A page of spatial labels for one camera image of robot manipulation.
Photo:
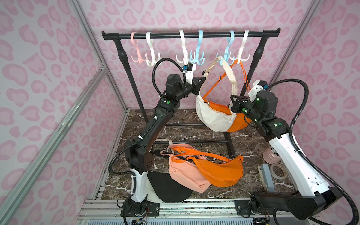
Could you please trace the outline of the white orange sling bag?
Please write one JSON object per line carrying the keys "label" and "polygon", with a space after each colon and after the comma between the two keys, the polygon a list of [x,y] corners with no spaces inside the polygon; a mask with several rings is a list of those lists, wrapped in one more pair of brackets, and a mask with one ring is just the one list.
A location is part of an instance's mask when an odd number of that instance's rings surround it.
{"label": "white orange sling bag", "polygon": [[[218,60],[222,59],[222,56],[218,56],[211,65],[204,71],[203,76],[208,77],[209,72],[217,64]],[[223,69],[225,73],[218,79],[220,82],[224,77],[227,77],[232,85],[231,94],[238,94],[238,84],[234,75],[234,72],[227,62],[223,63]],[[205,95],[197,95],[196,97],[196,113],[208,128],[215,132],[236,132],[245,127],[245,123],[241,122],[241,117],[233,113],[228,106],[215,104],[206,99],[207,95],[211,91],[208,91]]]}

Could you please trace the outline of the pink sling bag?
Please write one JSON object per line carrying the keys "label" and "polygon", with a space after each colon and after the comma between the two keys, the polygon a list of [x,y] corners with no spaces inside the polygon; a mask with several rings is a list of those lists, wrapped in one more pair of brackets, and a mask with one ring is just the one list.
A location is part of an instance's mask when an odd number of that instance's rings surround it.
{"label": "pink sling bag", "polygon": [[160,155],[169,157],[169,174],[173,180],[193,191],[203,193],[212,184],[201,174],[192,160],[186,160],[180,155],[179,151],[183,148],[195,149],[186,143],[171,144],[161,151]]}

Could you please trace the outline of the black sling bag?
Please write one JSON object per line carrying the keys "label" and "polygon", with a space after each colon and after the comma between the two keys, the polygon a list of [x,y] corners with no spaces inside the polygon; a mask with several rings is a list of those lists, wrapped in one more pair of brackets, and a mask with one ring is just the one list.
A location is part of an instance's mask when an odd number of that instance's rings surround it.
{"label": "black sling bag", "polygon": [[164,203],[178,203],[188,199],[193,190],[181,185],[169,173],[150,171],[147,174],[156,194]]}

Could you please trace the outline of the cream white sling bag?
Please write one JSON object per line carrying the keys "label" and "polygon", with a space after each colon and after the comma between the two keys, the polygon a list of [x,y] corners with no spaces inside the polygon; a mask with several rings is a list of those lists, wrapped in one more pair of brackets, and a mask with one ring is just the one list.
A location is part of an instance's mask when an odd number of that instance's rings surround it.
{"label": "cream white sling bag", "polygon": [[[156,139],[155,142],[165,142],[166,144],[173,144],[172,140],[169,140],[168,138],[165,139]],[[146,180],[146,191],[147,191],[147,201],[152,203],[164,203],[158,195],[156,194],[149,178]]]}

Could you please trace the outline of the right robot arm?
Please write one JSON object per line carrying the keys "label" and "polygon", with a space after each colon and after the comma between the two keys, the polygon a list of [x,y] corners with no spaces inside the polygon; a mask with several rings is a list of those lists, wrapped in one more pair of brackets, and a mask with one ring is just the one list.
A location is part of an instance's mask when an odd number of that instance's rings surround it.
{"label": "right robot arm", "polygon": [[278,99],[274,93],[259,91],[254,99],[232,95],[231,101],[231,111],[242,113],[253,121],[260,136],[278,153],[296,189],[292,193],[258,191],[251,195],[252,210],[273,208],[305,220],[342,197],[292,145],[288,124],[275,115]]}

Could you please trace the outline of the orange sling bag front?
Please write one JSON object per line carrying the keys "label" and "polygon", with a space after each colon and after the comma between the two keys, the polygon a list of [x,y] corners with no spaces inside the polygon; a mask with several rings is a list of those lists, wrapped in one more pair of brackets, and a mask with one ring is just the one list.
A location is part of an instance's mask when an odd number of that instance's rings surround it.
{"label": "orange sling bag front", "polygon": [[202,152],[196,149],[183,148],[179,151],[186,160],[192,160],[198,167],[201,174],[216,187],[226,188],[235,185],[244,174],[243,156],[239,155],[234,159]]}

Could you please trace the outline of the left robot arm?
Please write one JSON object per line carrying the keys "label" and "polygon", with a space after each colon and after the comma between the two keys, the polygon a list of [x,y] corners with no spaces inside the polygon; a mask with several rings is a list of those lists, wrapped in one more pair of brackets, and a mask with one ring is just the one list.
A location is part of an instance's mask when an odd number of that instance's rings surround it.
{"label": "left robot arm", "polygon": [[198,95],[205,80],[204,76],[195,76],[190,84],[183,82],[177,74],[169,75],[166,81],[166,89],[160,95],[160,100],[153,109],[153,118],[138,137],[133,141],[126,142],[125,155],[132,178],[132,193],[125,201],[124,215],[132,213],[136,216],[142,216],[145,214],[147,173],[154,161],[154,157],[150,153],[153,143],[162,128],[179,109],[180,100],[190,94]]}

